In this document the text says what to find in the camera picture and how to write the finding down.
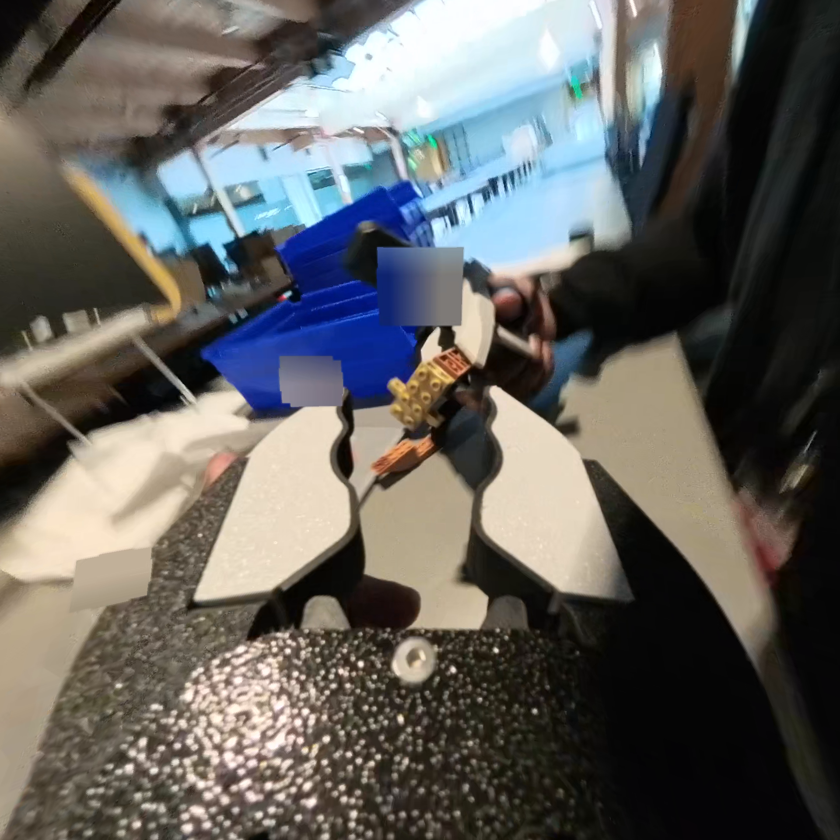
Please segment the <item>dark long table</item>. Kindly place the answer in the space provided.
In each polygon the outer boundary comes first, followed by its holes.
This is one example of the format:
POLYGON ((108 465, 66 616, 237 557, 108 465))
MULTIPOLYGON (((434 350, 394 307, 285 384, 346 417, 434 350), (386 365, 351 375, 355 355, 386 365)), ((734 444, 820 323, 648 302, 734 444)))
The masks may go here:
POLYGON ((180 401, 196 403, 195 389, 176 373, 170 358, 207 341, 209 333, 233 325, 240 312, 278 302, 289 288, 273 281, 237 289, 219 301, 207 301, 167 318, 161 311, 138 308, 108 319, 77 336, 68 336, 2 360, 2 431, 23 427, 70 426, 117 385, 148 369, 159 375, 180 401))

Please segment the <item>person's leg in blue jeans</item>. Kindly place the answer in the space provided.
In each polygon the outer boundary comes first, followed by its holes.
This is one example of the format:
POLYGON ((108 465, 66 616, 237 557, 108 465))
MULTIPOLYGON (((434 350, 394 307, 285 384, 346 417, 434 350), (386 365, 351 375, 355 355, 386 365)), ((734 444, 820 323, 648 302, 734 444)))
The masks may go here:
POLYGON ((526 399, 526 406, 563 434, 576 434, 580 430, 577 416, 562 419, 566 405, 564 389, 575 376, 596 379, 615 351, 609 343, 596 340, 588 330, 555 341, 551 377, 537 393, 526 399))

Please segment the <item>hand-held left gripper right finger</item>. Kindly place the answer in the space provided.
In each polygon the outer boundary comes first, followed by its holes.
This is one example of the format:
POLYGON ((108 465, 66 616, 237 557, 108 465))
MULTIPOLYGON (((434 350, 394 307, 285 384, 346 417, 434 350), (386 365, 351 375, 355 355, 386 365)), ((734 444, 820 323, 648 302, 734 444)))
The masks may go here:
POLYGON ((634 599, 585 462, 551 423, 499 387, 486 395, 485 478, 472 503, 472 581, 486 595, 634 599))

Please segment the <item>person's right hand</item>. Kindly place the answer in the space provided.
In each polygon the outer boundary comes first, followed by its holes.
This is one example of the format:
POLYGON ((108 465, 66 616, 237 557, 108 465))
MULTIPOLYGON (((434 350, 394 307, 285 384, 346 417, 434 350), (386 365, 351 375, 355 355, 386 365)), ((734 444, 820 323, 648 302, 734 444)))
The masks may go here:
POLYGON ((521 403, 529 403, 554 373, 557 323, 540 284, 528 276, 489 278, 497 325, 525 339, 529 357, 495 343, 488 356, 489 380, 521 403))

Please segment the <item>person's torso in black clothing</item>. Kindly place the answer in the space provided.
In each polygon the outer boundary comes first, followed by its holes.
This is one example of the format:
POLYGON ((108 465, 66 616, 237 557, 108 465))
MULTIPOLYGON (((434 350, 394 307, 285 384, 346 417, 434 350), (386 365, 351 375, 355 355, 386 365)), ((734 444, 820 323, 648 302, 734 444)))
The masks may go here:
POLYGON ((732 471, 794 520, 775 594, 805 731, 796 771, 838 838, 838 2, 759 2, 728 110, 732 320, 706 393, 732 471))

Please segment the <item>white crumpled cloth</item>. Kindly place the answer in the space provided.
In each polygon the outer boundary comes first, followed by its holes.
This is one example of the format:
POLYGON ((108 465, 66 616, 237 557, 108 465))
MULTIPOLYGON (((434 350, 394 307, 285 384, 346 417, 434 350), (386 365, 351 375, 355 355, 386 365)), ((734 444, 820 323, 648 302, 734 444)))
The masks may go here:
POLYGON ((234 391, 99 429, 2 525, 2 572, 25 583, 70 581, 77 563, 151 548, 205 486, 217 455, 245 455, 271 421, 245 415, 234 391))

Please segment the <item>black board with yellow edge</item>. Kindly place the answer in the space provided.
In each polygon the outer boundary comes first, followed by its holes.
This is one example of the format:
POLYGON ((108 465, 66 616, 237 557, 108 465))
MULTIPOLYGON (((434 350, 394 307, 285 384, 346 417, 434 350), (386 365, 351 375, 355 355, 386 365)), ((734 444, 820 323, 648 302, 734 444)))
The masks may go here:
POLYGON ((146 306, 177 313, 182 304, 174 277, 95 182, 2 114, 2 345, 40 316, 146 306))

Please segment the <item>gold toy brick assembly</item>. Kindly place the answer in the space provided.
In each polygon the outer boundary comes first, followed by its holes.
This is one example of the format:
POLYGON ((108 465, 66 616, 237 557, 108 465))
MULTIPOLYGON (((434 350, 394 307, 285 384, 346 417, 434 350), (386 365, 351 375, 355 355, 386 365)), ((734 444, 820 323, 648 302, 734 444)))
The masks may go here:
POLYGON ((391 414, 408 432, 440 427, 445 421, 443 406, 456 383, 457 379, 439 364, 422 362, 406 382, 396 377, 388 381, 391 414))

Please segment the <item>person's left hand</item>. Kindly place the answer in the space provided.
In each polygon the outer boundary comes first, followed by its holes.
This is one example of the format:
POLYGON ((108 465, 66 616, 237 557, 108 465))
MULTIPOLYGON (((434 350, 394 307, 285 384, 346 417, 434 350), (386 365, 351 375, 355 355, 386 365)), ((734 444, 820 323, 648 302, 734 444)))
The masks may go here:
POLYGON ((345 612, 353 628, 405 629, 415 623, 421 607, 414 588, 366 574, 353 589, 345 612))

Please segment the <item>white desk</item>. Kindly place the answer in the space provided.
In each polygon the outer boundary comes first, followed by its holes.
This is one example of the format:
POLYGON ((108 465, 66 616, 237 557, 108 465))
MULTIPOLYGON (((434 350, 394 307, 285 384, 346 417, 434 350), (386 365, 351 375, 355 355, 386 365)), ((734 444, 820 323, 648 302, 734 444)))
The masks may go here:
MULTIPOLYGON (((608 361, 594 381, 573 379, 562 420, 571 443, 598 461, 677 547, 716 598, 755 665, 776 619, 748 547, 731 485, 679 341, 666 338, 608 361)), ((475 627, 485 598, 455 582, 467 540, 476 442, 436 455, 361 510, 367 568, 417 589, 421 627, 475 627)), ((72 583, 22 583, 2 573, 2 790, 4 831, 70 666, 101 609, 71 611, 72 583)))

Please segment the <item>blue plastic bin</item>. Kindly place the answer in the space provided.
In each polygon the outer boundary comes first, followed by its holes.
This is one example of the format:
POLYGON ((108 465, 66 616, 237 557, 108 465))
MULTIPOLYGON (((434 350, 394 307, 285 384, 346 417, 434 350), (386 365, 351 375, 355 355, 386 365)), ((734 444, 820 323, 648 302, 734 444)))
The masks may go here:
POLYGON ((255 413, 273 414, 291 409, 281 397, 281 359, 335 360, 356 402, 373 403, 390 395, 392 378, 412 372, 415 347, 415 328, 381 323, 375 289, 353 280, 277 303, 208 344, 201 357, 255 413))
POLYGON ((415 185, 400 181, 386 187, 396 210, 386 228, 396 237, 419 247, 434 247, 434 232, 415 185))
POLYGON ((299 301, 309 293, 354 281, 345 267, 345 253, 357 227, 371 222, 391 233, 386 225, 392 221, 396 206, 386 187, 376 187, 276 247, 290 279, 290 288, 280 296, 281 301, 299 301))

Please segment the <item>brown toy brick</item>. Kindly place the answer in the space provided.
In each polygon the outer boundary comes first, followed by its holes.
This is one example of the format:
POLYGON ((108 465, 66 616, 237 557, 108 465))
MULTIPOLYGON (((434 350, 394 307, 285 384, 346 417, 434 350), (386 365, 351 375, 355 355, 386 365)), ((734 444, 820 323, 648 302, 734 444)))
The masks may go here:
POLYGON ((378 477, 410 471, 438 451, 431 436, 405 438, 395 444, 371 464, 371 470, 378 477))

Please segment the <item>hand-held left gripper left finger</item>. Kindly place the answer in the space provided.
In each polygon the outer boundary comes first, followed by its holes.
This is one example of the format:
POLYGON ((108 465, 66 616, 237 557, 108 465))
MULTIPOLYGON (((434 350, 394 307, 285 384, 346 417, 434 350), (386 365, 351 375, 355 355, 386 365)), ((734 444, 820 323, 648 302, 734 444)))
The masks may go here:
POLYGON ((196 585, 197 607, 259 602, 289 590, 360 534, 359 501, 340 466, 342 406, 282 419, 247 458, 196 585))

